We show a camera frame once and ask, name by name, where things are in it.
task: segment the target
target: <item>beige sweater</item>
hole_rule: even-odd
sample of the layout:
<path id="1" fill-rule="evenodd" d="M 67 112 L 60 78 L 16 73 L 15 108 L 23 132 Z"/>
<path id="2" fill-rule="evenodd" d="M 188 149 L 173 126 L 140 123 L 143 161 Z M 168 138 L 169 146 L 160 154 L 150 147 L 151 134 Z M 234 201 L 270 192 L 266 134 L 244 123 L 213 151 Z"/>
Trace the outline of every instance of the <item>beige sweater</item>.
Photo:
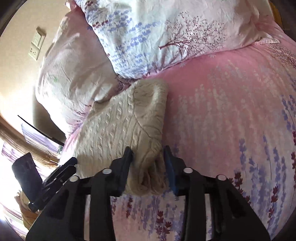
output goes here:
<path id="1" fill-rule="evenodd" d="M 126 192 L 144 195 L 165 189 L 162 128 L 167 86 L 160 80 L 139 80 L 105 103 L 96 103 L 78 137 L 74 155 L 81 178 L 95 175 L 123 156 L 126 146 L 134 152 Z"/>

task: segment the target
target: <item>knit fabric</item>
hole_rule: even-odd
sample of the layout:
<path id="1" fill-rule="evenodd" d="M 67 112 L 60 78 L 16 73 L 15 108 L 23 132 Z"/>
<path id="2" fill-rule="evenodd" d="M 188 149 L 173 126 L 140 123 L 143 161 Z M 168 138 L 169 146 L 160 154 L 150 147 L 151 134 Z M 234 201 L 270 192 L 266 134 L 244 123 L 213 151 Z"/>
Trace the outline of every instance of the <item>knit fabric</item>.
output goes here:
<path id="1" fill-rule="evenodd" d="M 159 194 L 165 189 L 162 128 L 167 86 L 160 80 L 139 80 L 105 103 L 96 103 L 79 134 L 74 156 L 77 174 L 90 177 L 134 152 L 126 192 Z"/>

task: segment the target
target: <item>pillowcase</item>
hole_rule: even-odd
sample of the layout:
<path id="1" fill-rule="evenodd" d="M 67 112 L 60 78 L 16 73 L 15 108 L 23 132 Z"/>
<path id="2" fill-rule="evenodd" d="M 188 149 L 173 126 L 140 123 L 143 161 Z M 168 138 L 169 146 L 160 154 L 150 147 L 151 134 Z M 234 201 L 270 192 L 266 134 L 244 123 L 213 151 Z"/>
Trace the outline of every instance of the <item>pillowcase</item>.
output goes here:
<path id="1" fill-rule="evenodd" d="M 262 37 L 247 0 L 76 0 L 116 73 L 155 74 L 188 58 L 252 44 Z"/>
<path id="2" fill-rule="evenodd" d="M 36 86 L 38 102 L 66 137 L 94 101 L 108 100 L 123 88 L 98 37 L 73 3 L 44 57 Z"/>

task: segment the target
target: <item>bedsheet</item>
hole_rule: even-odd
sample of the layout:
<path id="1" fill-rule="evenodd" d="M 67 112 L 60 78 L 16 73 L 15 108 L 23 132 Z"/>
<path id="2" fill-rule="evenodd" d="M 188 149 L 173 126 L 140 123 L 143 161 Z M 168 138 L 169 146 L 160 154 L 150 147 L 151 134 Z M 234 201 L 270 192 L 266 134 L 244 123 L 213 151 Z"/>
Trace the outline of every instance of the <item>bedsheet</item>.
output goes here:
<path id="1" fill-rule="evenodd" d="M 296 43 L 271 17 L 257 27 L 280 44 L 201 56 L 151 78 L 169 86 L 163 145 L 202 175 L 230 178 L 273 238 L 296 205 Z M 168 190 L 110 202 L 117 240 L 180 240 L 184 198 Z"/>

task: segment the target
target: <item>cable knit sweater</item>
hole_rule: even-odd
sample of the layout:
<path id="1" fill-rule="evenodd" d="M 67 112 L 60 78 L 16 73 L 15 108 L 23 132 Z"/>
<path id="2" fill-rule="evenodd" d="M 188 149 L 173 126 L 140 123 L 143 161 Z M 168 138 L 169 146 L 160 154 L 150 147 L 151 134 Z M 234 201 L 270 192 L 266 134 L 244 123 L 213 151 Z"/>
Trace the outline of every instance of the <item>cable knit sweater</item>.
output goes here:
<path id="1" fill-rule="evenodd" d="M 162 128 L 167 86 L 160 80 L 139 80 L 105 103 L 96 103 L 79 134 L 74 155 L 81 178 L 95 175 L 134 152 L 126 192 L 159 194 L 165 189 Z"/>

